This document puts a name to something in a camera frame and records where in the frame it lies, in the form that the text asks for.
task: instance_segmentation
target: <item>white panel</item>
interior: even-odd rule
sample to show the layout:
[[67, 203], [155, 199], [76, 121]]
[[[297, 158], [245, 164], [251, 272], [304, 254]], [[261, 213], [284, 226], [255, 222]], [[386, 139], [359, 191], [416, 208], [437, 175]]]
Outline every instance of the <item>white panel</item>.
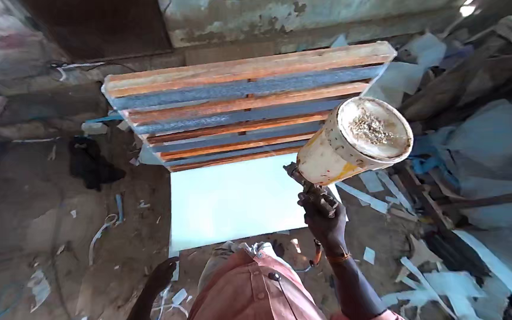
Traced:
[[302, 186], [282, 167], [295, 160], [294, 153], [173, 172], [170, 250], [306, 227]]

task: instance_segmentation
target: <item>concrete wall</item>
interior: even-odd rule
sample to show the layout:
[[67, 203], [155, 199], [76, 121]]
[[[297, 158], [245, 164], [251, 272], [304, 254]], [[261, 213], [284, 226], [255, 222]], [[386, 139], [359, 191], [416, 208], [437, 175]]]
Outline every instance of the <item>concrete wall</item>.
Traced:
[[366, 20], [383, 20], [444, 8], [456, 0], [159, 0], [174, 47]]

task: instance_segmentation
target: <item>paint cup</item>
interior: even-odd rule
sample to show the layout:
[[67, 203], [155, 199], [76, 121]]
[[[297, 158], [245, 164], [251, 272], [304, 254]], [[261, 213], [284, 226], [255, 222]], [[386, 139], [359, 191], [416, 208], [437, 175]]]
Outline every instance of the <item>paint cup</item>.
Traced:
[[406, 159], [413, 140], [406, 119], [388, 103], [354, 97], [335, 108], [299, 150], [297, 168], [310, 182], [330, 185]]

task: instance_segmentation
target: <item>spray gun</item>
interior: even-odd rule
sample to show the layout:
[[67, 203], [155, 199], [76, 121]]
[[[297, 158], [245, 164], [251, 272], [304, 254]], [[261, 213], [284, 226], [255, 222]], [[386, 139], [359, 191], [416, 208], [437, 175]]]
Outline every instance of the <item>spray gun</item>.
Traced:
[[[326, 217], [342, 206], [327, 185], [366, 170], [400, 162], [412, 150], [414, 137], [406, 119], [392, 106], [371, 97], [354, 97], [340, 104], [323, 127], [297, 153], [297, 163], [284, 169], [303, 186], [312, 204]], [[315, 240], [316, 266], [321, 244]]]

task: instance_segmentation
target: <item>orange wooden slat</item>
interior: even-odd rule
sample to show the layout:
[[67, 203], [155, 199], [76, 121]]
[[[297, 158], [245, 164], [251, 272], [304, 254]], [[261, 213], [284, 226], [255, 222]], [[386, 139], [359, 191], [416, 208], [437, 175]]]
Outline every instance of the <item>orange wooden slat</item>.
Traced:
[[235, 143], [228, 143], [226, 145], [217, 145], [217, 146], [171, 151], [171, 152], [161, 152], [161, 153], [159, 153], [159, 156], [164, 161], [167, 161], [167, 160], [176, 159], [176, 158], [183, 158], [185, 156], [199, 156], [199, 155], [208, 154], [208, 153], [240, 150], [240, 149], [254, 148], [254, 147], [260, 147], [260, 146], [274, 145], [277, 143], [306, 140], [306, 139], [311, 138], [314, 134], [315, 134], [315, 132], [298, 133], [296, 135], [284, 135], [282, 137], [272, 137], [272, 138], [265, 138], [265, 139], [260, 139], [260, 140], [235, 142]]
[[189, 169], [195, 169], [195, 168], [201, 168], [201, 167], [216, 166], [219, 164], [231, 164], [233, 162], [266, 158], [268, 156], [280, 156], [282, 154], [296, 153], [299, 151], [300, 148], [301, 147], [289, 147], [289, 148], [272, 150], [272, 151], [263, 151], [263, 152], [259, 152], [259, 153], [246, 154], [244, 156], [230, 156], [228, 158], [222, 158], [222, 159], [210, 160], [210, 161], [204, 161], [204, 162], [197, 162], [195, 164], [180, 164], [177, 166], [169, 167], [168, 169], [171, 172], [177, 172], [177, 171], [183, 171], [183, 170], [189, 170]]
[[224, 83], [289, 73], [320, 71], [392, 61], [396, 51], [385, 41], [275, 56], [109, 75], [104, 82], [112, 98]]
[[156, 135], [148, 137], [147, 142], [151, 145], [156, 143], [164, 143], [170, 141], [209, 137], [211, 135], [221, 135], [224, 133], [244, 132], [258, 129], [266, 129], [269, 127], [280, 127], [285, 125], [302, 124], [305, 122], [325, 120], [331, 113], [331, 110], [319, 111], [309, 114], [299, 114], [297, 116], [283, 117], [277, 119], [255, 120], [247, 122], [238, 122], [230, 125], [220, 125], [216, 127], [203, 127], [201, 129], [171, 133], [169, 135]]
[[209, 101], [207, 103], [181, 106], [153, 111], [130, 111], [128, 116], [135, 125], [142, 125], [152, 121], [169, 119], [185, 119], [191, 117], [207, 116], [209, 114], [238, 111], [243, 109], [260, 108], [277, 104], [288, 104], [300, 101], [315, 100], [328, 97], [349, 95], [365, 90], [368, 84], [354, 82], [331, 85], [303, 91], [291, 91], [274, 95], [240, 98], [226, 101]]

